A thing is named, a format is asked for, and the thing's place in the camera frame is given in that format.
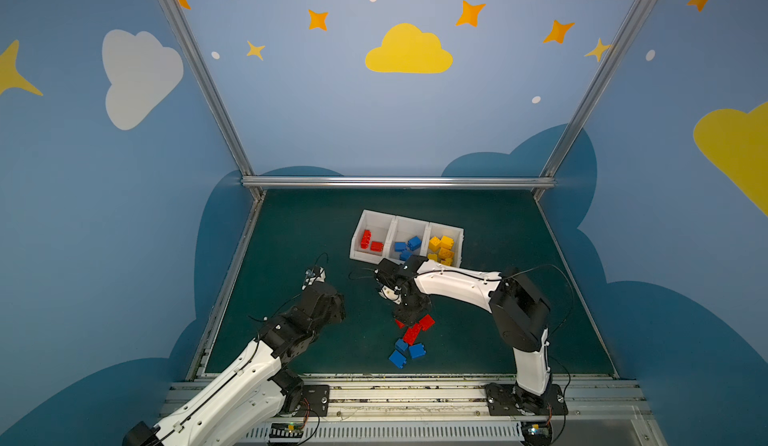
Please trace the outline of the aluminium frame post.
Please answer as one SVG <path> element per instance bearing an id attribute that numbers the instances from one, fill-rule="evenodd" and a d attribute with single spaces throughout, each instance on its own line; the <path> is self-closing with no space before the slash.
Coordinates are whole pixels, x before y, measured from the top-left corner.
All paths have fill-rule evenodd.
<path id="1" fill-rule="evenodd" d="M 567 155 L 586 126 L 601 97 L 607 90 L 614 74 L 631 48 L 631 45 L 651 14 L 658 0 L 634 0 L 621 23 L 607 55 L 600 61 L 574 115 L 567 123 L 562 135 L 546 161 L 540 175 L 539 185 L 533 189 L 533 198 L 539 202 L 548 189 L 555 187 L 555 177 Z"/>
<path id="2" fill-rule="evenodd" d="M 246 186 L 244 183 L 246 177 L 253 175 L 253 168 L 247 158 L 245 149 L 237 134 L 231 117 L 226 110 L 221 95 L 215 86 L 197 41 L 185 17 L 183 8 L 180 6 L 178 0 L 157 1 L 181 47 L 183 55 L 197 81 L 212 117 L 240 172 L 243 187 L 250 191 L 250 194 L 255 201 L 261 202 L 264 199 L 262 189 L 258 186 Z"/>

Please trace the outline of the aluminium frame left post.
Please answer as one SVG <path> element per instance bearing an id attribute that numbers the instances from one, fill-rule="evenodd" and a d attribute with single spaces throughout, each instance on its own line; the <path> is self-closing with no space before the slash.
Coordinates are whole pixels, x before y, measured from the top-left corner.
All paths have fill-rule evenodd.
<path id="1" fill-rule="evenodd" d="M 226 110 L 221 95 L 215 86 L 197 41 L 185 17 L 183 8 L 180 6 L 178 0 L 157 1 L 181 47 L 183 55 L 197 81 L 212 117 L 240 172 L 243 187 L 250 191 L 250 194 L 255 201 L 261 202 L 264 199 L 262 189 L 258 186 L 246 186 L 244 183 L 246 177 L 253 175 L 253 168 L 247 158 L 245 149 L 237 134 L 231 117 Z"/>

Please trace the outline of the white three-compartment bin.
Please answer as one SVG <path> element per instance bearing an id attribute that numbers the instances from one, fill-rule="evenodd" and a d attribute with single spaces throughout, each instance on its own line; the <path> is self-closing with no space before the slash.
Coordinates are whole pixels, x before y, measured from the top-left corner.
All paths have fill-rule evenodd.
<path id="1" fill-rule="evenodd" d="M 360 239 L 364 230 L 372 233 L 372 242 L 381 242 L 384 245 L 382 252 L 373 252 L 370 246 L 367 250 L 360 248 Z M 389 259 L 397 264 L 404 263 L 399 259 L 402 252 L 394 250 L 395 242 L 405 242 L 414 236 L 421 239 L 419 251 L 411 251 L 412 256 L 427 257 L 428 254 L 436 254 L 428 249 L 428 243 L 432 237 L 441 238 L 448 236 L 455 241 L 452 251 L 454 257 L 452 266 L 459 267 L 462 263 L 464 230 L 458 227 L 427 222 L 402 216 L 364 210 L 358 220 L 356 229 L 351 239 L 349 257 L 352 260 L 378 264 L 382 259 Z"/>

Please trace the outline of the circuit board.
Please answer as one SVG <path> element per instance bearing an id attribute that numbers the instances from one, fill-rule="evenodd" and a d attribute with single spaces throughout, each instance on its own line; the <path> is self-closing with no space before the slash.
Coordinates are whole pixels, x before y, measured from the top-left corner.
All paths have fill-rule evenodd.
<path id="1" fill-rule="evenodd" d="M 553 441 L 552 426 L 548 423 L 523 422 L 521 433 L 524 446 L 550 446 Z"/>
<path id="2" fill-rule="evenodd" d="M 266 443 L 269 445 L 300 443 L 305 437 L 306 427 L 298 422 L 273 422 L 268 427 Z"/>

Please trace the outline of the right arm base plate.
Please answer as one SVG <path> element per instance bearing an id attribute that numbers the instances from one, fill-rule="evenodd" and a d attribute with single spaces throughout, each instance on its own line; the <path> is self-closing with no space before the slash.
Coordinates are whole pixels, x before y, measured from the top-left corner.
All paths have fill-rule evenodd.
<path id="1" fill-rule="evenodd" d="M 484 386 L 491 416 L 567 416 L 565 395 L 559 385 L 549 383 L 542 395 L 517 384 L 489 383 Z"/>

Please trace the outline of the yellow lego brick studs up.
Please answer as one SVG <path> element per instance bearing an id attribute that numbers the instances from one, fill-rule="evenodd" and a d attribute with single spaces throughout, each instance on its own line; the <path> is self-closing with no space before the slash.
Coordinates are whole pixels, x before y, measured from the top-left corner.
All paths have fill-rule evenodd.
<path id="1" fill-rule="evenodd" d="M 437 256 L 440 260 L 452 259 L 454 257 L 454 252 L 448 248 L 440 248 L 437 252 Z"/>

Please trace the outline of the red long lego brick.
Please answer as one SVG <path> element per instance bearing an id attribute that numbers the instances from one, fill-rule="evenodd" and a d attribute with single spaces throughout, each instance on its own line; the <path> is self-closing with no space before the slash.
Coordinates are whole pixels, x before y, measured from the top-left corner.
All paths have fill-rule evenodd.
<path id="1" fill-rule="evenodd" d="M 413 346 L 415 344 L 416 340 L 418 339 L 418 336 L 419 336 L 420 332 L 421 332 L 421 326 L 419 324 L 415 324 L 414 326 L 409 327 L 406 330 L 402 340 L 408 346 Z"/>

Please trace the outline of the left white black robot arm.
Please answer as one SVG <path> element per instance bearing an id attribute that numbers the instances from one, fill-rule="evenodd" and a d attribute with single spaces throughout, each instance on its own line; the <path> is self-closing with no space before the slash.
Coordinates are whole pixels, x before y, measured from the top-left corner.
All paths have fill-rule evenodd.
<path id="1" fill-rule="evenodd" d="M 320 331 L 345 319 L 343 295 L 323 282 L 266 321 L 256 338 L 200 393 L 156 425 L 144 422 L 124 445 L 234 445 L 255 425 L 300 409 L 303 380 L 288 364 Z"/>

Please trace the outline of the aluminium frame back bar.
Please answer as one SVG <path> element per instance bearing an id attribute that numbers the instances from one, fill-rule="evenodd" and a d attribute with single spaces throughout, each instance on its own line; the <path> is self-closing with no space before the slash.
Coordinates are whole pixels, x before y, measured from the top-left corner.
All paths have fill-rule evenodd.
<path id="1" fill-rule="evenodd" d="M 548 190 L 556 186 L 552 178 L 244 176 L 241 182 L 245 187 L 267 189 Z"/>

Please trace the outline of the left circuit board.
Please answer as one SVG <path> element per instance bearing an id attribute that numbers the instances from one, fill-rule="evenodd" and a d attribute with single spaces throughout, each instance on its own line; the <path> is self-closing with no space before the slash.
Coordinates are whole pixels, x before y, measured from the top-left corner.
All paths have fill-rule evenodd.
<path id="1" fill-rule="evenodd" d="M 306 427 L 298 422 L 273 422 L 268 427 L 266 443 L 269 445 L 300 443 L 305 437 Z"/>

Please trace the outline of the right circuit board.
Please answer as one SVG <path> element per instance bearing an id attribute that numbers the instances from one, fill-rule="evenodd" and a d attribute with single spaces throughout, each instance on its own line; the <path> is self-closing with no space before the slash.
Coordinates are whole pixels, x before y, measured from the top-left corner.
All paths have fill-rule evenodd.
<path id="1" fill-rule="evenodd" d="M 552 426 L 548 423 L 523 422 L 521 433 L 524 446 L 550 446 L 553 441 Z"/>

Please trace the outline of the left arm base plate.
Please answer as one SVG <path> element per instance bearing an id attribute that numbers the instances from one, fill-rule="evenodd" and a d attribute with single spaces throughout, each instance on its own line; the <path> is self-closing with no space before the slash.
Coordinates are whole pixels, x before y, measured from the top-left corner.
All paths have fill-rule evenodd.
<path id="1" fill-rule="evenodd" d="M 295 389 L 286 397 L 281 410 L 282 415 L 304 417 L 314 415 L 326 417 L 330 402 L 330 386 L 327 384 L 303 385 L 301 389 Z"/>

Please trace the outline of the aluminium front rail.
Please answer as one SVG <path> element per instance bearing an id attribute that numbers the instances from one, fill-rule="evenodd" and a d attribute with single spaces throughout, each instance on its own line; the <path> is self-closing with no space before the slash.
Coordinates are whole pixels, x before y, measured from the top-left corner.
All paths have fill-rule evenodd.
<path id="1" fill-rule="evenodd" d="M 255 425 L 234 445 L 269 445 L 273 422 L 298 422 L 304 439 L 323 444 L 522 444 L 523 422 L 552 426 L 551 445 L 661 445 L 665 439 L 639 385 L 601 376 L 558 375 L 567 416 L 491 416 L 484 386 L 513 384 L 507 376 L 323 376 L 304 385 L 327 384 L 326 417 L 275 416 Z M 176 383 L 161 419 L 175 412 L 212 381 Z"/>

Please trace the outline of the aluminium frame right post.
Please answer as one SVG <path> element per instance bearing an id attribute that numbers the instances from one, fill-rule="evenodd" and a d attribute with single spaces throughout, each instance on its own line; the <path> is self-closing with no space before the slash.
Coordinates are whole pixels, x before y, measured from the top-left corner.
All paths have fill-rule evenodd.
<path id="1" fill-rule="evenodd" d="M 546 161 L 540 175 L 539 185 L 533 189 L 533 198 L 539 202 L 548 189 L 555 187 L 555 177 L 567 155 L 586 126 L 601 97 L 607 90 L 614 74 L 631 48 L 631 45 L 651 14 L 658 0 L 634 0 L 621 23 L 607 55 L 600 61 L 574 115 L 567 123 L 562 135 Z"/>

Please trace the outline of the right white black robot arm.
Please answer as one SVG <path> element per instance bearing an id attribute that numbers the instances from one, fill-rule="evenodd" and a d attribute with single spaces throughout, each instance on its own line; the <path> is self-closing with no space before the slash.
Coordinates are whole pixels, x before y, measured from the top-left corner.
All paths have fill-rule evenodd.
<path id="1" fill-rule="evenodd" d="M 393 316 L 407 327 L 430 313 L 431 298 L 442 296 L 491 314 L 514 353 L 517 388 L 541 398 L 550 389 L 548 361 L 551 306 L 525 271 L 504 276 L 447 266 L 414 255 L 397 264 L 382 260 L 375 270 L 379 295 L 394 304 Z"/>

